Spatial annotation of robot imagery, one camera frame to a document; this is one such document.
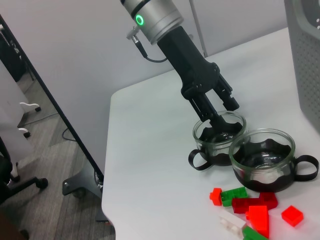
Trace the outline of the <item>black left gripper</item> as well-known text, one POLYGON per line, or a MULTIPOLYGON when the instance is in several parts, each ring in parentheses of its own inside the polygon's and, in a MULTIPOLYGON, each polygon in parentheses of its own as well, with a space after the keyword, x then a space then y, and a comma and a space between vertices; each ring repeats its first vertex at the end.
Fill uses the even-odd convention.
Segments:
POLYGON ((182 26, 168 32, 157 45, 180 76, 181 94, 190 101, 200 120, 203 123, 209 120, 215 132, 226 131, 226 122, 205 93, 214 90, 227 111, 240 106, 231 96, 233 89, 219 73, 218 66, 202 56, 182 26))

